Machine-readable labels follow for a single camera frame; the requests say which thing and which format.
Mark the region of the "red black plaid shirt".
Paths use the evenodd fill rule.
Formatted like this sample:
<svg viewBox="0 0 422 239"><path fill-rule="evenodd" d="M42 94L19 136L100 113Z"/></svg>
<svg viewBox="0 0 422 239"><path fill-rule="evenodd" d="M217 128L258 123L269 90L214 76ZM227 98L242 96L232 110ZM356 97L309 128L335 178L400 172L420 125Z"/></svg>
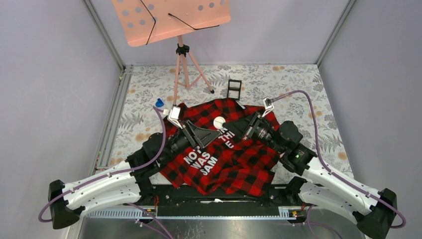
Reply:
<svg viewBox="0 0 422 239"><path fill-rule="evenodd" d="M178 106L180 120L212 130L216 129L216 117L232 122L265 111L262 106L241 105L229 98ZM187 184L202 195L222 189L227 194L262 196L274 178L272 168L277 165L279 154L258 141L242 140L226 128L219 132L221 135L203 150L188 147L161 169L161 175L175 188Z"/></svg>

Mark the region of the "small round brooch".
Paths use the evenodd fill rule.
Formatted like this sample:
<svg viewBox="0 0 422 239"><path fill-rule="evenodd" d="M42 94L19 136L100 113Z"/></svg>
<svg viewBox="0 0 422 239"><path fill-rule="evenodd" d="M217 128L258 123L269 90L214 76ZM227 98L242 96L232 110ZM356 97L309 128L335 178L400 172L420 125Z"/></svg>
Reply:
<svg viewBox="0 0 422 239"><path fill-rule="evenodd" d="M214 125L214 127L215 127L216 129L223 129L223 124L224 124L225 122L226 122L226 121L225 121L225 118L224 118L224 117L218 116L218 117L215 117L215 118L214 118L214 120L213 120L213 125Z"/></svg>

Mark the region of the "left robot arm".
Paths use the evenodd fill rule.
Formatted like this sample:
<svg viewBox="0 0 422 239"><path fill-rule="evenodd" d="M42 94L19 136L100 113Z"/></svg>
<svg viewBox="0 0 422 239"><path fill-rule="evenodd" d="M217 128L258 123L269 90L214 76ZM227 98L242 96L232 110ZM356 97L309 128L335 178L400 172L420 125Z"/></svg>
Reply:
<svg viewBox="0 0 422 239"><path fill-rule="evenodd" d="M205 149L221 136L223 124L215 120L213 127L196 126L186 120L175 134L163 131L151 135L140 150L97 175L71 183L51 182L47 208L53 229L69 227L88 213L110 206L137 201L150 204L154 200L150 176L189 147Z"/></svg>

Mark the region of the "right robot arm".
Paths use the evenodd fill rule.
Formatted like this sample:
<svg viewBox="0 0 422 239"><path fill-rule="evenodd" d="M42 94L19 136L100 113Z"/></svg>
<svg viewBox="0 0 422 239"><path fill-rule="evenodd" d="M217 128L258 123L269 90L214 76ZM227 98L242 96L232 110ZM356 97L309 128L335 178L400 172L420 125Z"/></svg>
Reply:
<svg viewBox="0 0 422 239"><path fill-rule="evenodd" d="M397 215L397 195L385 188L369 187L332 168L301 144L303 135L292 121L275 129L267 119L254 113L223 123L223 127L244 140L260 142L281 155L279 161L302 181L285 192L288 203L315 204L349 219L366 236L386 238Z"/></svg>

